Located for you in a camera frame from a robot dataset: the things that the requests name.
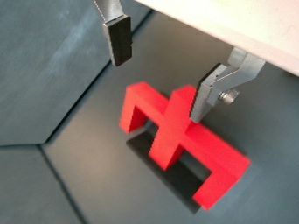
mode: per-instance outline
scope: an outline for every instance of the gray floor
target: gray floor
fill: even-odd
[[[37,146],[0,147],[0,223],[81,224]]]
[[[150,9],[122,5],[134,30]],[[45,143],[110,62],[93,0],[0,0],[0,52],[0,145]]]
[[[118,126],[126,87],[147,81],[170,94],[198,83],[232,46],[159,13],[135,35],[135,57],[110,66],[43,146],[90,223],[299,222],[299,78],[266,64],[203,123],[252,159],[242,180],[210,211],[191,213],[127,147]]]

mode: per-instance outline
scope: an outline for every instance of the red block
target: red block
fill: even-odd
[[[150,118],[159,126],[150,156],[166,170],[187,150],[209,167],[212,175],[194,194],[206,209],[221,199],[241,179],[250,160],[201,123],[190,119],[195,88],[173,91],[169,100],[146,82],[127,87],[121,127],[129,133]]]

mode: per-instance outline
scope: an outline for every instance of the silver metal bracket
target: silver metal bracket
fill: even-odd
[[[119,0],[94,0],[103,20],[110,57],[118,67],[133,58],[131,17],[125,14]]]
[[[218,64],[199,83],[190,113],[195,123],[201,122],[218,102],[228,104],[234,102],[240,95],[234,87],[258,77],[266,61],[236,47],[229,64],[230,66]]]

